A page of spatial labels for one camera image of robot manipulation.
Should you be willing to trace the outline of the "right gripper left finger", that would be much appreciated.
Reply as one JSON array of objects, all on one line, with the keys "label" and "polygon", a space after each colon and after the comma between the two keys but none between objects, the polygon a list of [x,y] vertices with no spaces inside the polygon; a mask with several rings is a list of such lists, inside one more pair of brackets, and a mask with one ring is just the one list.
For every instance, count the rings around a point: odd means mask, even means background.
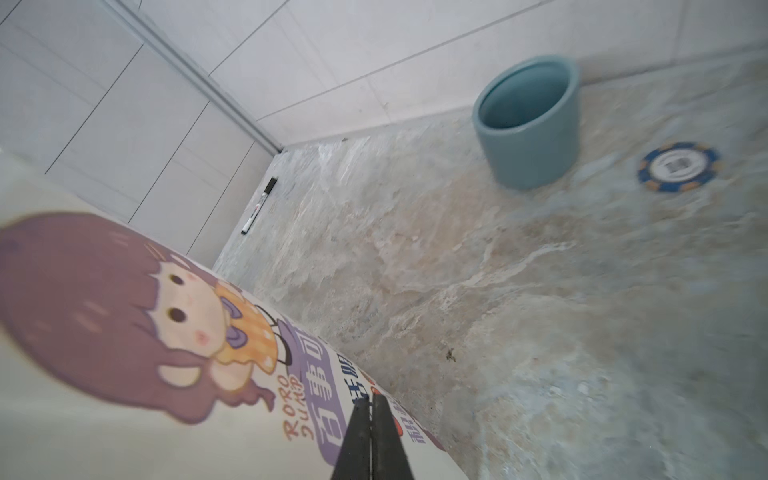
[{"label": "right gripper left finger", "polygon": [[371,402],[370,398],[364,395],[354,403],[332,480],[371,478],[371,432]]}]

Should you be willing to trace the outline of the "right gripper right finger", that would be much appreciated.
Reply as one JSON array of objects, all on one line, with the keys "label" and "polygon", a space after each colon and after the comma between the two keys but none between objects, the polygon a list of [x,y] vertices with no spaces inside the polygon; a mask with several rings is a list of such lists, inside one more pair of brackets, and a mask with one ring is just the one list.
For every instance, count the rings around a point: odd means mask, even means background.
[{"label": "right gripper right finger", "polygon": [[414,480],[387,398],[374,394],[372,400],[372,479]]}]

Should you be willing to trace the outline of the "white printed paper bag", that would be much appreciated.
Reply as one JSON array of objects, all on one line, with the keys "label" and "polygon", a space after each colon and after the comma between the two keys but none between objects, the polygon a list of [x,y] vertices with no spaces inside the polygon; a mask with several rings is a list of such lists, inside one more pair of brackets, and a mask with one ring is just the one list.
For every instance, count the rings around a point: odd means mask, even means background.
[{"label": "white printed paper bag", "polygon": [[3,478],[331,479],[374,394],[414,479],[463,477],[326,341],[2,154]]}]

